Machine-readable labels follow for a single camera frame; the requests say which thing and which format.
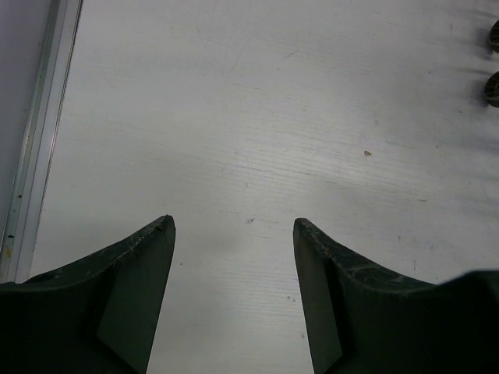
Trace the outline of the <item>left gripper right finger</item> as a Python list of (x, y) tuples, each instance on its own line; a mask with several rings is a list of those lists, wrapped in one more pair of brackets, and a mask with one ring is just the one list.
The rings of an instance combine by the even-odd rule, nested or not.
[(497, 372), (497, 271), (427, 283), (305, 218), (294, 223), (293, 245), (314, 372)]

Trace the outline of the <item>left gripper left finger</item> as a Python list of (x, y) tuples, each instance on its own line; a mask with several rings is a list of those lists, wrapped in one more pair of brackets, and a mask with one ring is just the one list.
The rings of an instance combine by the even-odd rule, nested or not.
[(2, 372), (146, 372), (174, 248), (165, 215), (73, 263), (2, 284)]

